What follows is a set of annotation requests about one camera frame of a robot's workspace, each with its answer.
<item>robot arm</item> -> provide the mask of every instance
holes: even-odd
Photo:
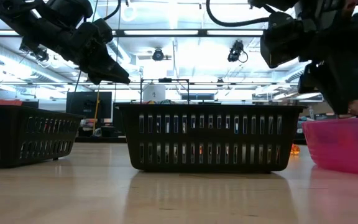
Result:
[[[86,22],[92,14],[88,0],[0,0],[0,19],[23,36],[23,52],[47,60],[44,46],[78,65],[94,84],[101,80],[128,84],[129,74],[107,51],[111,28],[104,19]]]
[[[311,61],[298,84],[299,93],[319,91],[336,114],[347,114],[347,104],[358,94],[358,14],[353,14],[358,0],[249,0],[271,15],[253,21],[221,26],[245,26],[268,22],[260,38],[260,51],[270,68],[299,58]],[[286,11],[294,7],[297,18],[275,12],[269,6]]]

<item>table surface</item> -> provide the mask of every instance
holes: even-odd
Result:
[[[358,175],[322,170],[306,147],[273,174],[158,174],[125,144],[0,169],[0,223],[358,223]]]

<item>pink plastic bin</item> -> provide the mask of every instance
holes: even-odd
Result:
[[[303,130],[314,163],[358,174],[358,118],[309,121]]]

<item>black plastic basket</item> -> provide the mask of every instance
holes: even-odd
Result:
[[[0,105],[0,167],[69,155],[82,118],[25,106]]]
[[[120,105],[134,168],[270,172],[288,165],[300,106]]]

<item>orange object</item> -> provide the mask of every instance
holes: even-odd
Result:
[[[0,105],[16,105],[22,106],[23,101],[21,100],[0,100]]]
[[[296,144],[292,144],[291,155],[299,155],[301,149]]]

